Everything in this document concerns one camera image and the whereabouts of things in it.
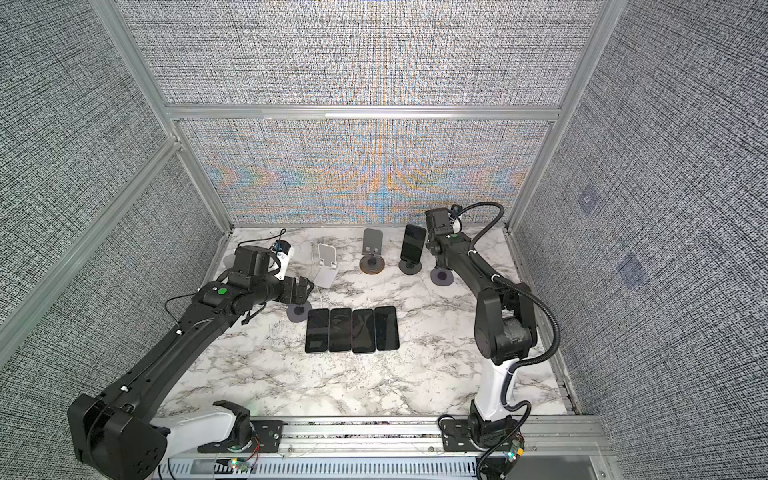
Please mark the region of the black smartphone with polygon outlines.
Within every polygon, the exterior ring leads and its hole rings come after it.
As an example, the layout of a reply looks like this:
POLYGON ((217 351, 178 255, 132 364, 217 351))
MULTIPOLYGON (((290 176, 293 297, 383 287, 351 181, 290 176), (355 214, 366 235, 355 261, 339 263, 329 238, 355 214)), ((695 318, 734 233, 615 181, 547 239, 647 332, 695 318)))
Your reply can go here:
POLYGON ((421 262, 427 231, 418 225, 405 226, 400 258, 410 264, 421 262))
POLYGON ((374 309, 375 338, 378 351, 394 351, 400 347, 397 311, 394 306, 374 309))

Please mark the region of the pink-edged smartphone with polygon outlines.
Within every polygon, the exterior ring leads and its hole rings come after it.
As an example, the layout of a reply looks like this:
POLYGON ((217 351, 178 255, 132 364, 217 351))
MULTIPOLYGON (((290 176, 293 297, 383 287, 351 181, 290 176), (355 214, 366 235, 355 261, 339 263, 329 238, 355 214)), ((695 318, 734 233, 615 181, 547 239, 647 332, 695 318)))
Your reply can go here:
POLYGON ((305 352, 326 352, 329 345, 330 310, 327 308, 312 309, 307 316, 305 352))

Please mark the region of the teal-edged smartphone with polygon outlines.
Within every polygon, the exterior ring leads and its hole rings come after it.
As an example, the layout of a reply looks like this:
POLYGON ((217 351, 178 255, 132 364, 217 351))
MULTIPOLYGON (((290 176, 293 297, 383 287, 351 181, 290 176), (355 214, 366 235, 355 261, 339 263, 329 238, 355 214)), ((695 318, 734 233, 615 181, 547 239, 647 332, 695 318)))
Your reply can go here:
POLYGON ((352 309, 335 308, 330 311, 328 350, 345 352, 352 349, 352 309))

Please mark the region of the blue-edged smartphone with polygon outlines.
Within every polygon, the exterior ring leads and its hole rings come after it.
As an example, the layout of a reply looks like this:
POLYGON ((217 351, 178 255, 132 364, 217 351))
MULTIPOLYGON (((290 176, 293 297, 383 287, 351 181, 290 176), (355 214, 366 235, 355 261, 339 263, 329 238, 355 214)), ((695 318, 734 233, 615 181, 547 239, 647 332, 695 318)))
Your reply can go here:
POLYGON ((375 314, 373 309, 352 313, 352 352, 367 354, 376 351, 375 314))

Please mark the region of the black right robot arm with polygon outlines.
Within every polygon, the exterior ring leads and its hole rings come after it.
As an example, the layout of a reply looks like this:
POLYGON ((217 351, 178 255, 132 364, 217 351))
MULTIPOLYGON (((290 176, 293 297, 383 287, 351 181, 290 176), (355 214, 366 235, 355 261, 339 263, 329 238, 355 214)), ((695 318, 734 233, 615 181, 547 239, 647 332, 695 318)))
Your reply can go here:
POLYGON ((426 245, 436 267, 457 275, 476 299, 473 336, 484 362, 467 423, 471 440, 481 449, 501 440, 517 423, 513 412, 522 405, 509 403, 509 390, 517 376, 515 364, 525 359, 538 341, 532 302, 521 298, 516 284, 505 285, 503 275, 476 248, 483 234, 503 215, 504 207, 491 201, 425 212, 426 245), (478 207, 494 207, 498 212, 480 233, 470 237, 455 224, 462 214, 478 207))

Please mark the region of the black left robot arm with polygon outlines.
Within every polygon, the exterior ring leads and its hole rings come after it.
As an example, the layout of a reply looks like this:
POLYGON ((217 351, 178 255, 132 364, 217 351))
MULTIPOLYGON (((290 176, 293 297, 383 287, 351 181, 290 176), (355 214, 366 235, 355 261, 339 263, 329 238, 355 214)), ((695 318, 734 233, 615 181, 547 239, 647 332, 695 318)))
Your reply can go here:
POLYGON ((170 427, 153 419, 162 401, 200 354, 235 323, 248 324, 271 302, 301 305, 314 284, 290 277, 294 253, 240 243, 233 265, 190 294, 190 304, 162 339, 96 396, 82 394, 67 418, 76 459, 110 479, 145 479, 169 453, 170 427))

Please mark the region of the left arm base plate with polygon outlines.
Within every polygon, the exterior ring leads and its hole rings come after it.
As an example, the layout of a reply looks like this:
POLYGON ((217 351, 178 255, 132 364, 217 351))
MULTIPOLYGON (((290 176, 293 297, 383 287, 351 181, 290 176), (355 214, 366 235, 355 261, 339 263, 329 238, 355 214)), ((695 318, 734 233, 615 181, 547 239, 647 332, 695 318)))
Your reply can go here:
POLYGON ((209 442, 197 448, 198 453, 244 455, 259 450, 260 453, 277 453, 284 422, 281 420, 237 421, 224 440, 209 442))

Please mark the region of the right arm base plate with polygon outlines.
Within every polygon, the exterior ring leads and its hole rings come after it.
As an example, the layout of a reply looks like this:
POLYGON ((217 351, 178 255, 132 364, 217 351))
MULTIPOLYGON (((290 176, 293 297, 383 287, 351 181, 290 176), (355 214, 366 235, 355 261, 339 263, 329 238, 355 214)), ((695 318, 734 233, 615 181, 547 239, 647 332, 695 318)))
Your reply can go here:
POLYGON ((512 416, 496 421, 485 421, 477 416, 456 418, 452 415, 441 415, 437 419, 446 452, 483 451, 501 442, 497 449, 517 453, 525 449, 525 439, 520 429, 510 435, 516 425, 517 420, 512 416))

